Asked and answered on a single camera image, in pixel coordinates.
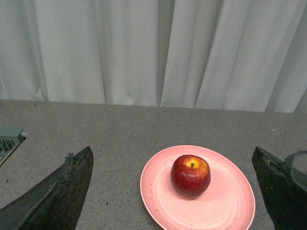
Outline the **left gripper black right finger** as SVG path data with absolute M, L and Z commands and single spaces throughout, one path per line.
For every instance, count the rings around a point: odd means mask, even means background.
M 293 166 L 298 151 L 281 160 L 261 147 L 256 147 L 252 164 L 267 212 L 276 230 L 307 228 L 307 175 Z

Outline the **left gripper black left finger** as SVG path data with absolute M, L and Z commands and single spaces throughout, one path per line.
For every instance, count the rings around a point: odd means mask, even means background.
M 0 210 L 2 230 L 73 230 L 92 177 L 90 147 L 68 154 L 63 165 Z

